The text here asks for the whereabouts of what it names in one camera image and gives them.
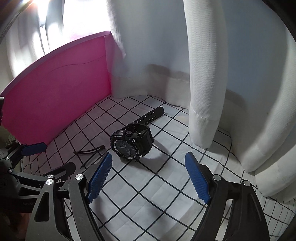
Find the black digital wristwatch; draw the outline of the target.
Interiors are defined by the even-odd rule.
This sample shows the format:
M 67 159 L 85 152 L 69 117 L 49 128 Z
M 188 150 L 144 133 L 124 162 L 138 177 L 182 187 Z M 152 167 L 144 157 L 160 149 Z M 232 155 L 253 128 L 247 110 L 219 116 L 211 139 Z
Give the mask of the black digital wristwatch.
M 164 113 L 164 108 L 159 106 L 136 121 L 116 130 L 110 136 L 111 149 L 125 160 L 137 161 L 148 154 L 154 143 L 148 124 L 162 117 Z

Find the white grid tablecloth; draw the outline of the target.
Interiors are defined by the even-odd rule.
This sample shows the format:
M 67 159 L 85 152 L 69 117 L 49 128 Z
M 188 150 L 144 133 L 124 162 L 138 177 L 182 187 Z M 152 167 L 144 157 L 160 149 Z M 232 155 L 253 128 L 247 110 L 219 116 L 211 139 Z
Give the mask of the white grid tablecloth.
M 110 151 L 110 135 L 152 109 L 162 106 L 165 114 L 150 125 L 154 145 L 137 162 L 125 162 L 113 156 L 112 167 L 100 195 L 90 208 L 105 240 L 190 240 L 206 205 L 196 194 L 185 168 L 185 154 L 209 167 L 225 180 L 255 185 L 236 159 L 232 140 L 218 128 L 209 149 L 191 142 L 187 109 L 172 106 L 156 97 L 142 95 L 127 98 L 105 97 L 62 130 L 39 155 L 21 161 L 26 173 L 41 175 L 67 162 L 77 170 L 98 163 L 101 153 L 82 169 L 88 155 L 74 151 L 105 145 Z

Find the dark brown hair pin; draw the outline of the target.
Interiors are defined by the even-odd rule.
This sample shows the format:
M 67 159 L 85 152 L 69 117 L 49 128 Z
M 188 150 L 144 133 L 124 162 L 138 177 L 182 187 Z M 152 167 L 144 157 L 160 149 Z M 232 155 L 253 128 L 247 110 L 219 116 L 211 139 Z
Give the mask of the dark brown hair pin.
M 105 145 L 100 145 L 99 147 L 93 148 L 93 149 L 89 149 L 89 150 L 84 150 L 84 151 L 74 151 L 73 153 L 77 156 L 79 155 L 88 155 L 88 159 L 80 166 L 80 168 L 82 169 L 83 167 L 86 166 L 86 164 L 92 159 L 92 157 L 98 153 L 100 153 L 100 151 L 105 149 Z

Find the white curtain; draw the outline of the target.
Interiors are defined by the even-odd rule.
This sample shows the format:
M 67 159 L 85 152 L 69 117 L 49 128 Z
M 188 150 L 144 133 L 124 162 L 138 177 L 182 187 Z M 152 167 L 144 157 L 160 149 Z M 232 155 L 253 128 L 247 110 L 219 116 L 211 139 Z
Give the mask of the white curtain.
M 188 109 L 202 149 L 225 129 L 262 195 L 295 199 L 295 1 L 1 1 L 1 93 L 45 55 L 106 31 L 109 95 Z

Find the pink plastic basin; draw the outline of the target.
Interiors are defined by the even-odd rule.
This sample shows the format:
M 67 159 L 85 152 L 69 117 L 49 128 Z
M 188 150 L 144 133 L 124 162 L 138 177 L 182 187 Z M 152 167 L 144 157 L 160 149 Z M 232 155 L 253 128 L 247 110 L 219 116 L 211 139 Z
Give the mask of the pink plastic basin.
M 111 92 L 109 31 L 52 51 L 21 72 L 1 93 L 2 125 L 23 144 L 50 143 Z

